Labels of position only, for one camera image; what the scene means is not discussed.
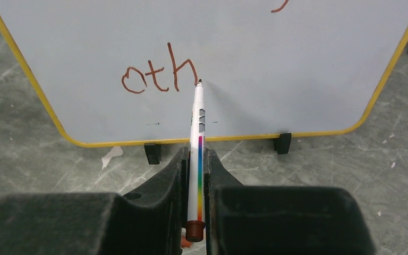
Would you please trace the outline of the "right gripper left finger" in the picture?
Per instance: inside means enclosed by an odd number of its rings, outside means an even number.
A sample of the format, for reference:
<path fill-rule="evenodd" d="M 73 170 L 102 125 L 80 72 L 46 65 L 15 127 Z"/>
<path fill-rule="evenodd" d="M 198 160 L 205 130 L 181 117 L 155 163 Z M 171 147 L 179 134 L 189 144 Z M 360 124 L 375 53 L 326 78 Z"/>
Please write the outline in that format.
<path fill-rule="evenodd" d="M 125 195 L 0 196 L 0 254 L 181 254 L 186 148 Z"/>

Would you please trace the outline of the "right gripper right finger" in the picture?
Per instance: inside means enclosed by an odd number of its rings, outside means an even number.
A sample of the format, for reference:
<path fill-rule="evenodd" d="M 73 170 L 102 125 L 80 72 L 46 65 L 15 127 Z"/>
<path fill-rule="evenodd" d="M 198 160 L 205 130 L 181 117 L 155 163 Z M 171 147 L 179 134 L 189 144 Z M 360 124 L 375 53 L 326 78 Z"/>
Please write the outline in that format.
<path fill-rule="evenodd" d="M 205 152 L 208 254 L 375 254 L 353 196 L 328 186 L 244 185 Z"/>

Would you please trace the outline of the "white brown whiteboard marker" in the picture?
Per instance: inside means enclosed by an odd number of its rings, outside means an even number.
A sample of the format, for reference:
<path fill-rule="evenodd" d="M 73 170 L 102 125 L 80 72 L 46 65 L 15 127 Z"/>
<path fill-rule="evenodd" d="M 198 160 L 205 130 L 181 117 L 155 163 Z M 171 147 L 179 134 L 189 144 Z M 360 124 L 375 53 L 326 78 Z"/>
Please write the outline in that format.
<path fill-rule="evenodd" d="M 200 242 L 205 229 L 205 194 L 203 157 L 205 152 L 205 104 L 202 80 L 194 90 L 189 142 L 189 187 L 185 238 L 189 242 Z"/>

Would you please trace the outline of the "yellow framed whiteboard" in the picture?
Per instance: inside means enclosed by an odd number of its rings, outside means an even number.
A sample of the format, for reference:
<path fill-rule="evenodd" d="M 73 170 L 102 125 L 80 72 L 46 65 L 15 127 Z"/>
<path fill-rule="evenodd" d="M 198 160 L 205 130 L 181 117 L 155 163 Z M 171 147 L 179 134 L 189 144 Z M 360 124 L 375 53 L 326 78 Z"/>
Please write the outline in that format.
<path fill-rule="evenodd" d="M 408 1 L 0 1 L 0 31 L 61 135 L 181 143 L 336 135 L 368 117 Z"/>

